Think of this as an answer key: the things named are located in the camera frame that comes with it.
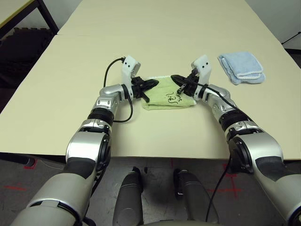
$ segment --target black power cord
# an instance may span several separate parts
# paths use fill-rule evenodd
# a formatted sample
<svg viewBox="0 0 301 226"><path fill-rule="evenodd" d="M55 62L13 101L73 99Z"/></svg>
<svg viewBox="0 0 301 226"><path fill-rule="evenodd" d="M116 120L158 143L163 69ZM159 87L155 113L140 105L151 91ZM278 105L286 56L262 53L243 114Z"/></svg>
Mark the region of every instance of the black power cord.
<svg viewBox="0 0 301 226"><path fill-rule="evenodd" d="M103 80L103 87L105 87L105 84L106 84L106 81L107 81L107 76L108 76L108 72L109 72L110 67L111 67L114 63L116 63L116 62L118 62L118 61L121 61L121 62L123 63L125 59L126 59L125 57L121 57L121 58L118 58L118 59L113 60L113 61L109 64L109 66L107 67L107 70L105 71L104 80ZM114 120L113 122L127 122L127 121L129 121L129 120L132 118L132 116L133 116L133 111L134 111L134 110L133 110L133 103L132 103L130 94L128 93L127 87L126 87L125 85L121 85L121 86L122 86L122 88L123 88L123 90L124 90L125 98L128 99L128 102L130 103L131 113L130 113L130 116L128 117L128 119L126 119L126 120Z"/></svg>
<svg viewBox="0 0 301 226"><path fill-rule="evenodd" d="M125 120L114 120L113 122L126 122L126 121L129 121L132 118L132 116L133 116L133 103L132 103L130 94L128 93L127 87L125 85L122 84L121 86L122 86L122 88L124 90L125 97L127 98L128 102L130 103L131 113L130 113L130 116L128 117L128 119L125 119Z"/></svg>
<svg viewBox="0 0 301 226"><path fill-rule="evenodd" d="M246 113L244 113L242 110L240 110L238 107L235 107L233 104L231 104L228 100L226 100L221 94L219 91L211 88L211 87L208 87L208 86L205 86L205 85L202 85L202 84L199 84L197 82L193 82L193 81L190 81L191 83L195 84L195 85L198 85L198 86L201 86L201 87L204 87L206 89L209 89L211 90L212 92L216 93L224 102L226 102L228 105L230 105L232 108L234 108L235 110L239 111L240 113L242 113L249 121L253 121Z"/></svg>
<svg viewBox="0 0 301 226"><path fill-rule="evenodd" d="M206 222L208 222L208 217L209 217L210 209L211 209L211 206L212 206L212 203L213 203L213 198L215 197L215 194L216 194L216 192L217 192L217 189L218 189L218 187L220 186L220 183L222 182L222 179L224 178L224 176L226 175L226 173L227 173L227 171L228 171L228 169L229 169L229 167L230 167L230 163L231 163L231 155L230 155L230 157L229 157L227 166L226 166L224 172L222 173L220 179L218 180L218 182L217 182L217 184L216 184L216 186L215 186L215 189L214 189L214 191L213 191L213 194L212 194L212 196L211 196L211 199L210 199L210 202L209 202L209 205L208 205L208 209L207 209L207 213L206 213L206 218L205 218L205 221L206 221Z"/></svg>
<svg viewBox="0 0 301 226"><path fill-rule="evenodd" d="M91 192L91 197L92 197L92 195L94 194L94 192L95 192L97 186L99 185L100 181L102 180L102 178L103 178L103 176L104 176L104 173L105 173L106 169L107 169L107 168L104 168L104 169L102 170L101 174L99 175L98 179L96 180L95 184L93 185L93 187L92 187L92 192Z"/></svg>
<svg viewBox="0 0 301 226"><path fill-rule="evenodd" d="M104 74L103 87L105 87L105 83L106 83L106 81L107 81L107 76L108 76L108 72L109 72L110 67L111 67L114 63L116 63L117 61L121 61L121 62L123 63L125 59L126 59L125 57L121 57L121 58L118 58L118 59L116 59L116 60L113 60L113 61L109 64L109 66L107 67L107 70L105 71L105 74Z"/></svg>
<svg viewBox="0 0 301 226"><path fill-rule="evenodd" d="M289 38L288 40L284 41L281 43L281 45L285 44L286 42L288 42L289 40L293 39L294 37L296 37L297 35L301 34L301 32L298 32L296 35L294 35L293 37Z"/></svg>

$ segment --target silver robot arm segment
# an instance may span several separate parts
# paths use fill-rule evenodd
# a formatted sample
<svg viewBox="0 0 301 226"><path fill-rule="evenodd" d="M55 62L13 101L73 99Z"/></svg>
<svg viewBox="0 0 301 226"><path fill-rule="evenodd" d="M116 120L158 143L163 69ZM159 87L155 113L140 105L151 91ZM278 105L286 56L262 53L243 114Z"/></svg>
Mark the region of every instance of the silver robot arm segment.
<svg viewBox="0 0 301 226"><path fill-rule="evenodd" d="M180 86L178 93L184 91L211 107L229 144L231 171L253 174L288 225L300 226L301 174L286 168L281 147L271 135L242 111L226 103L216 92L208 89L218 91L237 108L226 89L209 85L211 66L207 56L200 57L191 65L193 70L187 78L172 75L173 81Z"/></svg>
<svg viewBox="0 0 301 226"><path fill-rule="evenodd" d="M90 115L68 144L63 171L44 184L12 226L73 226L85 222L94 184L97 186L110 161L111 127L119 103L133 97L149 101L144 91L158 84L156 80L133 78L139 67L128 56L121 72L125 84L100 90Z"/></svg>

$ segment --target floor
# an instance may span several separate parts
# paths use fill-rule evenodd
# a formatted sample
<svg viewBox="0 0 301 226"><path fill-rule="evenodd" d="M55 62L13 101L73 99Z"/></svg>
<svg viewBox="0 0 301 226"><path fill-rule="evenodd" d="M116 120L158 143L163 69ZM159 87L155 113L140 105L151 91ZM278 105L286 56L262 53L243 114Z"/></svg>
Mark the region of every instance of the floor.
<svg viewBox="0 0 301 226"><path fill-rule="evenodd" d="M187 219L184 205L173 192L175 168L194 173L212 194L227 161L164 158L112 158L99 187L90 201L87 216L99 226L112 225L114 205L125 175L137 166L144 183L144 222ZM39 188L63 165L38 160L33 169L0 160L0 226L9 225ZM301 172L300 162L289 168ZM284 226L285 223L258 183L250 175L227 175L214 200L225 226Z"/></svg>

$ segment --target folded blue towel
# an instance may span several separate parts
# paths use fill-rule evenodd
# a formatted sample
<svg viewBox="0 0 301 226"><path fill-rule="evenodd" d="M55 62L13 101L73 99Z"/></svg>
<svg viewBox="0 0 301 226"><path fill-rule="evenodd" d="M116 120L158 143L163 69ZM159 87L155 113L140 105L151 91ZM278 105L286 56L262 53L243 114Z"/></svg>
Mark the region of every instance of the folded blue towel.
<svg viewBox="0 0 301 226"><path fill-rule="evenodd" d="M249 52L225 53L221 54L218 59L235 85L241 82L262 83L265 81L262 65Z"/></svg>

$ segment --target table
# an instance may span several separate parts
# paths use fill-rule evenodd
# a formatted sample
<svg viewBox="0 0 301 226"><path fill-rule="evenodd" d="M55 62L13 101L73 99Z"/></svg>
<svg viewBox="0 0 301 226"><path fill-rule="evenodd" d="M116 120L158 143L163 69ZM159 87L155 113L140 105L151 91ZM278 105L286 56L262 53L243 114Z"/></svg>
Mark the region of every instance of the table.
<svg viewBox="0 0 301 226"><path fill-rule="evenodd" d="M92 2L82 1L3 110L1 152L64 155L115 58L133 56L142 64L137 76L146 79L187 76L190 63L207 54L213 68L210 82L230 91L236 104L279 142L285 159L301 159L301 71L244 1L153 0L141 5L132 0L128 6L120 1L117 8L114 1L98 9ZM98 24L89 20L96 11ZM242 50L261 62L264 83L235 86L229 81L217 56ZM121 82L120 70L121 64L110 69L107 85ZM129 111L123 104L116 118L127 118ZM112 135L112 156L229 156L220 125L202 103L146 111L135 100L132 119L115 123Z"/></svg>
<svg viewBox="0 0 301 226"><path fill-rule="evenodd" d="M1 0L0 39L35 8L38 8L52 33L57 34L58 27L43 0Z"/></svg>

